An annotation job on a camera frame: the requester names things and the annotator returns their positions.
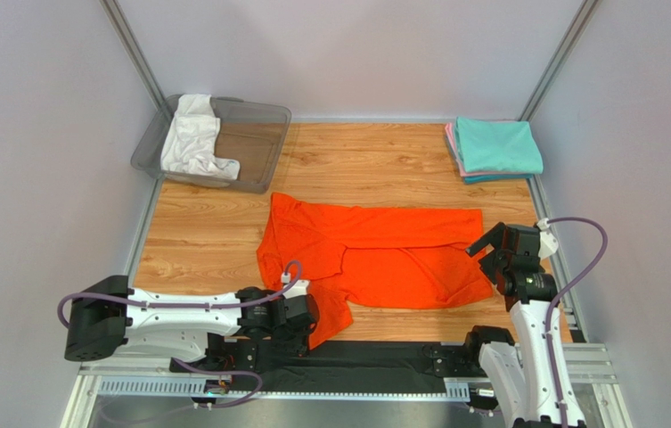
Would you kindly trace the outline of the orange t shirt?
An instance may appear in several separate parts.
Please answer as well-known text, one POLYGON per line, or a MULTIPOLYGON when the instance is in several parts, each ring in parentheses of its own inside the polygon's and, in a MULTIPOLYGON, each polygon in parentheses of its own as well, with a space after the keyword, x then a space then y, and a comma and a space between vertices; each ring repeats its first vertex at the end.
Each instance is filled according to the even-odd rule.
POLYGON ((347 207, 273 193, 257 249, 264 285, 282 289, 297 260, 319 321, 314 349, 353 323, 350 303, 385 309, 448 309, 490 298, 467 248, 483 235, 481 210, 347 207))

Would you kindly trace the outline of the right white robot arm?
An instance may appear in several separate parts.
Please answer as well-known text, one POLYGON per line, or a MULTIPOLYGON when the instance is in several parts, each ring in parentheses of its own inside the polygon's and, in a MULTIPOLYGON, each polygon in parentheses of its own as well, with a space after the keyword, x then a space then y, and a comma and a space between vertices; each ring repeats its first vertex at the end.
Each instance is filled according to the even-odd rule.
POLYGON ((514 324, 476 325, 465 344, 492 384, 508 427, 585 427, 585 414, 569 379, 559 327, 560 295, 541 265, 558 243, 543 226, 497 223, 468 249, 503 296, 514 324))

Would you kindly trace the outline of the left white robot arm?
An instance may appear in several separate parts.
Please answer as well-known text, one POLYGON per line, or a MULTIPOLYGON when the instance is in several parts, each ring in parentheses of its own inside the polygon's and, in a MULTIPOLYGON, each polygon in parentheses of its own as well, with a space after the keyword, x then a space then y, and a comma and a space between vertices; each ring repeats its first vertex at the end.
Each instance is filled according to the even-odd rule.
POLYGON ((159 356, 196 362, 205 358, 212 337, 271 340, 308 350, 319 321, 307 282, 283 277, 286 292, 246 287, 217 295, 176 295, 129 285, 127 276, 109 276, 64 298, 67 328, 64 357, 89 362, 113 356, 159 356))

